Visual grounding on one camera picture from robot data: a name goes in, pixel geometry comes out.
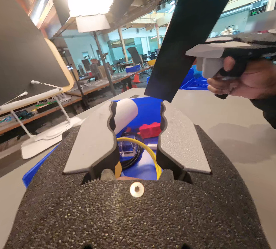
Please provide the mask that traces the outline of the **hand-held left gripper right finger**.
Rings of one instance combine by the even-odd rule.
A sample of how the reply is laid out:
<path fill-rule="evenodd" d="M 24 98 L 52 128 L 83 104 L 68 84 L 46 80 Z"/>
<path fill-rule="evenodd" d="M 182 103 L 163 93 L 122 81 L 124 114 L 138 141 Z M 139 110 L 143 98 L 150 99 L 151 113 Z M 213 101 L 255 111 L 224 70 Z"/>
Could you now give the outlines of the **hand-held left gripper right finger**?
<path fill-rule="evenodd" d="M 160 128 L 156 161 L 163 170 L 211 173 L 194 123 L 168 101 L 161 102 Z"/>

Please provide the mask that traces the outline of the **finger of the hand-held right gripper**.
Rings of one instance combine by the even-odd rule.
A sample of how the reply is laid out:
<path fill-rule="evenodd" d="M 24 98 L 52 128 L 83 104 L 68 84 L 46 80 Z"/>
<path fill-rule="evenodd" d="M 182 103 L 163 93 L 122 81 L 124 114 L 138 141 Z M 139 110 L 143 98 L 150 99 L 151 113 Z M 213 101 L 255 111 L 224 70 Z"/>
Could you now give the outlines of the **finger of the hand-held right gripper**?
<path fill-rule="evenodd" d="M 230 41 L 242 42 L 242 39 L 236 36 L 216 36 L 213 38 L 208 38 L 205 41 L 205 44 L 212 44 L 212 43 L 226 43 Z"/>
<path fill-rule="evenodd" d="M 214 77 L 223 68 L 223 52 L 226 49 L 237 47 L 249 47 L 250 44 L 238 41 L 223 41 L 222 43 L 198 44 L 186 51 L 186 56 L 196 57 L 202 67 L 202 74 L 205 78 Z"/>

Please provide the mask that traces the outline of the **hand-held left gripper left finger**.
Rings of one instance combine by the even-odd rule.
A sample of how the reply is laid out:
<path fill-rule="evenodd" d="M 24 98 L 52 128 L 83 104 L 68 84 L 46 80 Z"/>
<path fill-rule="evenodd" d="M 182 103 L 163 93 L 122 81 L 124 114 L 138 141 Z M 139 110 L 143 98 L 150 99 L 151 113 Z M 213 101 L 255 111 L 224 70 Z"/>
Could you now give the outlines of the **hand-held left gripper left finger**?
<path fill-rule="evenodd" d="M 114 132 L 116 107 L 116 102 L 108 101 L 84 120 L 64 167 L 64 174 L 89 172 L 91 176 L 100 176 L 105 169 L 115 173 L 120 158 Z"/>

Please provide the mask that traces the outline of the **black strap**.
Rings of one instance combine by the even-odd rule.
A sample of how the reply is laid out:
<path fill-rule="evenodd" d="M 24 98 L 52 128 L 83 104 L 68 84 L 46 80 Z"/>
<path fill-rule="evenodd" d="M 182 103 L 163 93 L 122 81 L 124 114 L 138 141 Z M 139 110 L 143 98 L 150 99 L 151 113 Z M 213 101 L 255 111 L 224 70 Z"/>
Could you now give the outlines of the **black strap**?
<path fill-rule="evenodd" d="M 144 95 L 172 102 L 195 57 L 186 52 L 203 44 L 229 0 L 178 0 Z"/>

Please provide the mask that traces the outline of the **blue plastic bin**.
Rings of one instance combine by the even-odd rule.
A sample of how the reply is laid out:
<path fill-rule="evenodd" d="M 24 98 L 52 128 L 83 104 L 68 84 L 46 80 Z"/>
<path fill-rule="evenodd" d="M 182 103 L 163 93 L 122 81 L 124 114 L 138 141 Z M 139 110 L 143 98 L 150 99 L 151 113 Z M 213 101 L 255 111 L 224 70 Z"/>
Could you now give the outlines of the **blue plastic bin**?
<path fill-rule="evenodd" d="M 116 134 L 116 137 L 125 137 L 127 133 L 131 133 L 130 138 L 136 138 L 143 142 L 144 144 L 149 144 L 150 141 L 157 143 L 157 137 L 143 139 L 139 134 L 139 127 L 143 124 L 152 124 L 154 122 L 161 122 L 161 99 L 155 99 L 152 97 L 137 97 L 132 98 L 138 106 L 138 115 L 136 118 L 130 122 L 122 131 Z M 153 161 L 150 161 L 150 156 L 148 153 L 143 154 L 144 149 L 140 148 L 140 153 L 138 153 L 132 158 L 122 158 L 120 157 L 120 162 L 122 165 L 122 173 L 124 172 L 126 176 L 142 176 L 143 179 L 155 180 L 154 176 L 155 168 L 153 167 Z"/>

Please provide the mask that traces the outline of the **person's right forearm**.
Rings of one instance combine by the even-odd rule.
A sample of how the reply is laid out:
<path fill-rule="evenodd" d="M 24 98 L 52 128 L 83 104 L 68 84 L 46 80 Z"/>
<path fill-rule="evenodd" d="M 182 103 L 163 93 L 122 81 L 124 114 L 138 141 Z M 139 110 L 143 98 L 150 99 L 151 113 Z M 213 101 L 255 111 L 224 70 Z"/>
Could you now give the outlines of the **person's right forearm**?
<path fill-rule="evenodd" d="M 276 129 L 276 95 L 264 99 L 250 99 L 250 101 L 256 108 L 263 111 L 265 120 Z"/>

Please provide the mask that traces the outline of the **person's right hand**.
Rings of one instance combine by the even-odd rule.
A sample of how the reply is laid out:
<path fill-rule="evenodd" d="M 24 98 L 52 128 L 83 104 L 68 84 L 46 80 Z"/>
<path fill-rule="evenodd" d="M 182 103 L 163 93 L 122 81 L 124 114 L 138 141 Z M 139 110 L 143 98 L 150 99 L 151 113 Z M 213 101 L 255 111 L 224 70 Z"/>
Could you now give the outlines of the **person's right hand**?
<path fill-rule="evenodd" d="M 223 80 L 220 74 L 207 79 L 208 90 L 246 99 L 265 99 L 276 94 L 276 66 L 267 59 L 249 61 L 237 79 Z"/>

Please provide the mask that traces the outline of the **red plastic clamp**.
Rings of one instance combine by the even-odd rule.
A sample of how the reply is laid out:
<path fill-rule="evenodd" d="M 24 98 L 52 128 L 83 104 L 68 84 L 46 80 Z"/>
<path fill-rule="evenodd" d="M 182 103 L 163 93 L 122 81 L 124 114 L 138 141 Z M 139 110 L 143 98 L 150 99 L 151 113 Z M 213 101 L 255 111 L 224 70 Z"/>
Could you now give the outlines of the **red plastic clamp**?
<path fill-rule="evenodd" d="M 138 134 L 143 138 L 152 138 L 152 137 L 158 137 L 159 134 L 162 132 L 161 123 L 154 122 L 152 124 L 143 124 L 139 127 Z"/>

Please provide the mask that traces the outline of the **clear plastic piece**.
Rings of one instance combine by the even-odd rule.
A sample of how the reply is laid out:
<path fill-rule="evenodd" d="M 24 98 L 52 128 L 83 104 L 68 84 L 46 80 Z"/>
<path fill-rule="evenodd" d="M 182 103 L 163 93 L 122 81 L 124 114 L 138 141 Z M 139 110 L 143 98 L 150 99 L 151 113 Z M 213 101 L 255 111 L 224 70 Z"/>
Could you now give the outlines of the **clear plastic piece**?
<path fill-rule="evenodd" d="M 132 158 L 137 151 L 137 145 L 130 141 L 119 141 L 119 153 L 122 158 Z"/>

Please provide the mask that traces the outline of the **white stand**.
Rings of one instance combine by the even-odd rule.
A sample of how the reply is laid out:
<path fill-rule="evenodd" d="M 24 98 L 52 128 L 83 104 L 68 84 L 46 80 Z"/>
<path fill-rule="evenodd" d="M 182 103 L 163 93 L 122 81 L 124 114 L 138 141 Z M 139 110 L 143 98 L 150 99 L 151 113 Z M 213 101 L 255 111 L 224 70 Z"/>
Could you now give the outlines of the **white stand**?
<path fill-rule="evenodd" d="M 23 93 L 1 104 L 1 114 L 6 113 L 8 111 L 11 112 L 16 121 L 21 125 L 23 130 L 29 136 L 29 139 L 21 144 L 21 155 L 24 160 L 32 158 L 41 153 L 42 151 L 50 148 L 51 146 L 61 142 L 63 133 L 70 130 L 72 127 L 80 126 L 84 122 L 84 119 L 80 119 L 78 117 L 70 118 L 67 112 L 65 111 L 64 107 L 62 106 L 61 102 L 57 98 L 58 94 L 64 93 L 73 87 L 74 81 L 72 79 L 68 81 L 68 87 L 60 87 L 40 81 L 31 80 L 31 85 L 41 84 L 50 86 L 53 89 L 43 93 L 36 92 L 33 96 L 29 96 L 24 99 L 19 99 L 21 97 L 26 97 L 28 95 L 28 92 L 25 90 Z M 27 128 L 21 122 L 14 110 L 49 97 L 53 97 L 57 101 L 58 106 L 61 108 L 62 112 L 66 116 L 66 120 L 42 133 L 33 135 L 27 130 Z"/>

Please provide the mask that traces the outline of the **white roll with black caps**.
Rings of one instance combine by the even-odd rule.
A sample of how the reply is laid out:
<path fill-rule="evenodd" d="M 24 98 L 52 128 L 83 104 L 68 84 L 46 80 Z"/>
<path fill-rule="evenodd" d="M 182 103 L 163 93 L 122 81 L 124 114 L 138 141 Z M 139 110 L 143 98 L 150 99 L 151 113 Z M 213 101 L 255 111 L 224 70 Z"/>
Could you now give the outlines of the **white roll with black caps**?
<path fill-rule="evenodd" d="M 116 113 L 114 116 L 115 130 L 118 134 L 138 115 L 138 106 L 133 99 L 122 99 L 116 102 Z"/>

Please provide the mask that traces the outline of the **wooden desk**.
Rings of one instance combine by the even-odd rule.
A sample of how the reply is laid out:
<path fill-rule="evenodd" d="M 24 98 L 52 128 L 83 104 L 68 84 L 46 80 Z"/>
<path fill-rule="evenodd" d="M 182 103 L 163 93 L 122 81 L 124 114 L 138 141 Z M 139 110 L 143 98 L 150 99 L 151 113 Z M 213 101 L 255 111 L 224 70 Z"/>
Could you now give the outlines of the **wooden desk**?
<path fill-rule="evenodd" d="M 154 67 L 154 65 L 146 66 L 145 68 L 137 71 L 137 72 L 130 72 L 130 73 L 123 73 L 123 74 L 116 74 L 114 77 L 111 77 L 112 83 L 117 84 L 121 83 L 123 86 L 123 91 L 132 88 L 132 81 L 131 77 L 135 76 L 136 74 L 140 74 L 147 70 L 150 70 Z M 83 95 L 88 95 L 92 92 L 98 91 L 110 85 L 107 78 L 103 78 L 97 81 L 93 81 L 91 83 L 85 84 L 81 91 L 78 88 L 72 88 L 68 92 L 65 92 L 67 95 L 78 96 L 82 97 Z"/>

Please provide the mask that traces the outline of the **black freestanding panel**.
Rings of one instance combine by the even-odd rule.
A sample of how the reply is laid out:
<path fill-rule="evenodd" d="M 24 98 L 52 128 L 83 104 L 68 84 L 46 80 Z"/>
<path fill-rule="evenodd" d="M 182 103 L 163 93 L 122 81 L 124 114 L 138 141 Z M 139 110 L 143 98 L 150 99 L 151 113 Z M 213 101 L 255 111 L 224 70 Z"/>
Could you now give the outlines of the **black freestanding panel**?
<path fill-rule="evenodd" d="M 140 54 L 138 53 L 136 47 L 128 47 L 127 50 L 130 53 L 130 55 L 132 57 L 132 60 L 133 60 L 133 63 L 135 65 L 138 65 L 138 64 L 141 65 L 141 64 L 143 64 L 143 59 L 140 56 Z"/>

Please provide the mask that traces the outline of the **black pole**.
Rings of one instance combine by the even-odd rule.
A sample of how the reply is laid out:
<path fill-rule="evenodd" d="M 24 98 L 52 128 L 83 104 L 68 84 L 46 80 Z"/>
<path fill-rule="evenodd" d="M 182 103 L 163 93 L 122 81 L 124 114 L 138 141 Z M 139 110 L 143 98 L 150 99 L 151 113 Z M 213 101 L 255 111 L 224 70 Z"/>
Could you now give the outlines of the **black pole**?
<path fill-rule="evenodd" d="M 98 47 L 100 58 L 101 58 L 101 60 L 103 62 L 103 66 L 104 66 L 104 69 L 105 69 L 105 73 L 106 73 L 107 79 L 109 81 L 111 92 L 112 92 L 113 96 L 116 96 L 116 91 L 115 91 L 115 88 L 114 88 L 114 85 L 113 85 L 113 82 L 112 82 L 112 79 L 111 79 L 111 76 L 110 76 L 109 68 L 108 68 L 108 66 L 107 66 L 107 64 L 105 62 L 105 57 L 104 57 L 104 55 L 102 53 L 102 50 L 101 50 L 101 47 L 100 47 L 100 43 L 99 43 L 99 40 L 98 40 L 97 33 L 95 31 L 93 31 L 92 33 L 93 33 L 95 42 L 96 42 L 97 47 Z"/>

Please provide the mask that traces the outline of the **black board with wooden edge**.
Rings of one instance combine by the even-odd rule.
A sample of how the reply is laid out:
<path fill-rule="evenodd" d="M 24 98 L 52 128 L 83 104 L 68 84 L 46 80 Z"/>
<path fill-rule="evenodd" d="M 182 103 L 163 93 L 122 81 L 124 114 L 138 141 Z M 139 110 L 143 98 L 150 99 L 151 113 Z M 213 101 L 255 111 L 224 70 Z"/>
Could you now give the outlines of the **black board with wooden edge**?
<path fill-rule="evenodd" d="M 15 0 L 0 0 L 0 28 L 1 114 L 73 87 L 56 46 Z"/>

